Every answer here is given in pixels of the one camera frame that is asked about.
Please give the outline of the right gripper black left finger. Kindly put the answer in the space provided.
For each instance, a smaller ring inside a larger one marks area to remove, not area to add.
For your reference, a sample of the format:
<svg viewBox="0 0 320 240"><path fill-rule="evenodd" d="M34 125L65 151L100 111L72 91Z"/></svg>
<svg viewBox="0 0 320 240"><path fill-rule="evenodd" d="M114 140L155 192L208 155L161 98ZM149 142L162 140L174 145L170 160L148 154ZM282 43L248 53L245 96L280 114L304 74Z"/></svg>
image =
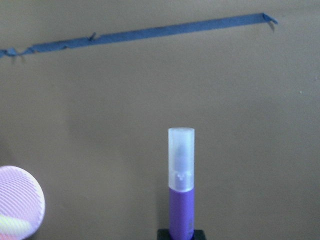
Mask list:
<svg viewBox="0 0 320 240"><path fill-rule="evenodd" d="M169 229L167 228L160 228L157 230L157 240L171 240Z"/></svg>

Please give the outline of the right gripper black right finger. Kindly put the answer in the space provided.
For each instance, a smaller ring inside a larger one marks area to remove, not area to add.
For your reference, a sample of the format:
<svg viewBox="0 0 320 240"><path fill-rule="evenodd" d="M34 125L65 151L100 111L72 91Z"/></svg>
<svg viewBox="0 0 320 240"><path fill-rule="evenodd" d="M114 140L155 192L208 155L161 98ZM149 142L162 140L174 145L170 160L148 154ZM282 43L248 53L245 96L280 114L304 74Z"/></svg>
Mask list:
<svg viewBox="0 0 320 240"><path fill-rule="evenodd" d="M207 240L205 231L202 229L195 229L193 232L193 240Z"/></svg>

